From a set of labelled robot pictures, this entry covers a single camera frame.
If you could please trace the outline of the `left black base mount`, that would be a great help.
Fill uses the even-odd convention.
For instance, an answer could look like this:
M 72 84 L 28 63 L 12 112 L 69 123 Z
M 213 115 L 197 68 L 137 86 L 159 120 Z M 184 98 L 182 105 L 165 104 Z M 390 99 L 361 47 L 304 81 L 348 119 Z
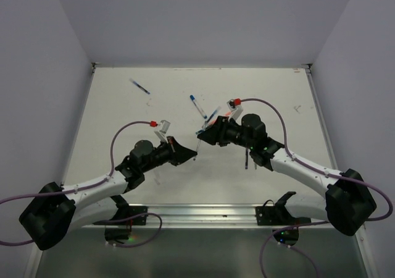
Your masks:
M 147 213 L 147 206 L 130 206 L 127 201 L 120 195 L 112 196 L 111 199 L 115 202 L 117 211 L 114 217 L 111 219 L 122 220 L 129 217 L 135 217 L 138 214 Z M 119 225 L 120 229 L 108 229 L 104 231 L 104 237 L 107 242 L 124 245 L 130 238 L 130 233 L 133 225 L 145 225 L 147 215 L 142 215 L 134 219 L 129 219 L 123 222 L 116 222 L 114 225 Z

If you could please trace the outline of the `blue cap marker pen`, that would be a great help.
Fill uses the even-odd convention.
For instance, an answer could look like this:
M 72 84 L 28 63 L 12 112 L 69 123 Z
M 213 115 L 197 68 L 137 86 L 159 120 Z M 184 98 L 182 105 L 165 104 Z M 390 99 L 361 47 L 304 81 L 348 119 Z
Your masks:
M 198 110 L 198 112 L 203 117 L 203 119 L 206 120 L 207 119 L 207 114 L 205 113 L 205 111 L 203 110 L 201 105 L 198 103 L 197 99 L 193 95 L 190 95 L 189 98 L 191 99 L 191 101 L 193 102 L 195 108 Z

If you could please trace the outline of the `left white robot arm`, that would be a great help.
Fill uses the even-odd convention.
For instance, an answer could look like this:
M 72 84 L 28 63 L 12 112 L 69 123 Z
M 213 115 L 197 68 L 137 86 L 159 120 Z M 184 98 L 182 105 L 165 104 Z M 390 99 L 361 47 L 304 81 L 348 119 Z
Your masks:
M 123 198 L 124 193 L 142 184 L 146 172 L 166 163 L 179 166 L 196 155 L 172 136 L 157 147 L 140 140 L 112 175 L 75 185 L 68 195 L 54 182 L 45 185 L 22 212 L 19 222 L 40 250 L 52 248 L 67 233 L 85 225 L 126 224 L 135 213 Z

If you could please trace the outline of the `dark blue grip pen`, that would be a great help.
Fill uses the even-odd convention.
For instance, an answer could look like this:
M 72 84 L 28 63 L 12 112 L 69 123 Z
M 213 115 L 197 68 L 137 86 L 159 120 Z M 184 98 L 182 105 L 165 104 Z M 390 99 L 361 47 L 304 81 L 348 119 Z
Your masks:
M 205 121 L 203 126 L 201 127 L 201 129 L 197 131 L 197 135 L 199 135 L 200 133 L 202 133 L 206 129 L 207 124 L 208 124 L 207 121 Z M 196 159 L 197 159 L 198 152 L 199 152 L 199 149 L 200 149 L 200 145 L 201 145 L 201 140 L 198 139 L 197 146 L 196 146 L 197 155 L 195 155 L 195 157 L 193 158 L 193 161 L 196 161 Z

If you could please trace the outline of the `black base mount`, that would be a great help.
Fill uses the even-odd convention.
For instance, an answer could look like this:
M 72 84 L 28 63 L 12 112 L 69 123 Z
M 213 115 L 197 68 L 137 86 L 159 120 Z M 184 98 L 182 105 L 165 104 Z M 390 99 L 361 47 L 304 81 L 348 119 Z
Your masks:
M 285 208 L 289 200 L 295 200 L 296 192 L 287 192 L 279 200 L 267 200 L 260 206 L 255 207 L 257 225 L 289 226 L 296 224 L 310 224 L 311 218 L 294 217 Z M 274 235 L 276 241 L 293 246 L 299 240 L 298 228 L 288 229 Z
M 111 219 L 122 220 L 129 217 L 135 217 L 138 214 L 147 213 L 147 206 L 130 206 L 127 201 L 120 195 L 112 196 L 111 199 L 115 202 L 117 211 L 114 217 Z M 142 215 L 134 219 L 129 219 L 123 222 L 116 222 L 114 225 L 119 225 L 120 229 L 108 229 L 104 231 L 104 237 L 107 242 L 124 245 L 130 238 L 130 233 L 133 225 L 145 225 L 147 215 Z

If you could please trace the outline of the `clear pen cap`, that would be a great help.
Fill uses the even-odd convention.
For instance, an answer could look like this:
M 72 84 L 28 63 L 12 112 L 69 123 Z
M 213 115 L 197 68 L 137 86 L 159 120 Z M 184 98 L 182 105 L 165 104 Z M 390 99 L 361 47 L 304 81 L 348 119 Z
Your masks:
M 157 171 L 153 171 L 154 173 L 154 180 L 157 185 L 160 185 L 160 174 Z

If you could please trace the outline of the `blue pen under orange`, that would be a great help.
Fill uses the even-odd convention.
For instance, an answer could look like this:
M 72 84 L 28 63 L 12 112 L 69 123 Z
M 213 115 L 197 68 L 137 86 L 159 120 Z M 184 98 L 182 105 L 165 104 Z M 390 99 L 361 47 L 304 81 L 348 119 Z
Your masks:
M 218 114 L 218 112 L 219 112 L 220 110 L 221 110 L 221 107 L 218 106 L 218 107 L 212 112 L 212 114 L 207 118 L 207 120 L 204 122 L 204 124 L 203 124 L 203 126 L 202 126 L 202 129 L 205 129 L 205 128 L 208 126 L 209 122 L 215 117 L 216 114 Z

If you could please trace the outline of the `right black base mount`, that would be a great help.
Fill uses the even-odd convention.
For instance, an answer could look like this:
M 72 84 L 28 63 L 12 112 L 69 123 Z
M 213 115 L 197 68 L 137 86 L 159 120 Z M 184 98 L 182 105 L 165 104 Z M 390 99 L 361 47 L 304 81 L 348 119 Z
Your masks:
M 289 200 L 295 200 L 296 192 L 287 192 L 279 200 L 267 200 L 260 206 L 255 207 L 257 225 L 289 226 L 296 224 L 310 224 L 311 218 L 294 217 L 285 208 Z M 299 240 L 298 228 L 288 229 L 274 235 L 276 241 L 293 246 Z

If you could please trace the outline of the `blue clear gel pen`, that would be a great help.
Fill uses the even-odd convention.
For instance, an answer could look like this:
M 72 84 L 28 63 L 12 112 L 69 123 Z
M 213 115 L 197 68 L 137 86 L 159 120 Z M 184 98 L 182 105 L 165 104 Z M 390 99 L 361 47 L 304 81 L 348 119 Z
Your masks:
M 139 88 L 141 91 L 143 91 L 144 93 L 146 93 L 147 95 L 150 95 L 151 93 L 145 89 L 143 86 L 141 86 L 138 82 L 136 82 L 135 80 L 133 80 L 132 78 L 129 78 L 129 81 L 136 86 L 137 88 Z

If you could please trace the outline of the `aluminium front rail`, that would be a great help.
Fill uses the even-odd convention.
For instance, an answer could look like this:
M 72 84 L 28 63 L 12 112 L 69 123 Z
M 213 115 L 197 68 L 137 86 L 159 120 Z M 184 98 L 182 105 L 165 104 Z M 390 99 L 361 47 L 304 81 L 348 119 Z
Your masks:
M 326 209 L 324 200 L 308 199 L 295 195 L 295 200 L 289 200 L 285 204 L 286 210 L 294 217 L 308 217 L 311 221 L 327 221 L 334 225 L 334 220 L 329 219 L 329 212 Z M 147 213 L 138 214 L 136 217 L 147 215 L 146 224 L 149 222 L 148 217 L 158 214 L 163 221 L 169 221 L 171 224 L 225 224 L 225 225 L 251 225 L 256 222 L 254 205 L 150 205 Z M 66 231 L 71 232 L 86 225 L 91 224 L 114 224 L 123 222 L 126 219 L 114 220 L 117 211 L 115 202 L 108 198 L 98 203 L 92 204 L 73 214 L 70 224 Z

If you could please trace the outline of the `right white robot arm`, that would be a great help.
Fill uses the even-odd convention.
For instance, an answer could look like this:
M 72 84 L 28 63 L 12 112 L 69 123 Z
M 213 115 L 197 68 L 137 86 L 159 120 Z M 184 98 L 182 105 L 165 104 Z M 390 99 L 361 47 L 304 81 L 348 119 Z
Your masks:
M 353 236 L 376 210 L 375 200 L 357 171 L 341 172 L 303 161 L 268 136 L 257 114 L 246 114 L 240 124 L 220 116 L 197 137 L 210 145 L 232 143 L 247 148 L 259 167 L 287 175 L 317 193 L 315 198 L 285 194 L 275 208 L 275 217 L 282 224 L 300 217 L 320 219 L 342 234 Z

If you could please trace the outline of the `orange gel pen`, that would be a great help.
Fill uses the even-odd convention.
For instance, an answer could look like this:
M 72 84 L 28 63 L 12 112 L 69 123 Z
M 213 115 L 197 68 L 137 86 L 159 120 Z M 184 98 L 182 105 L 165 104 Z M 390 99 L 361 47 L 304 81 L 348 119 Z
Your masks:
M 231 113 L 232 113 L 232 112 L 229 111 L 229 112 L 227 112 L 227 113 L 217 115 L 216 117 L 213 118 L 212 121 L 210 121 L 210 122 L 208 123 L 208 126 L 213 125 L 213 124 L 217 121 L 217 119 L 218 119 L 219 117 L 228 117 L 228 116 L 231 115 Z

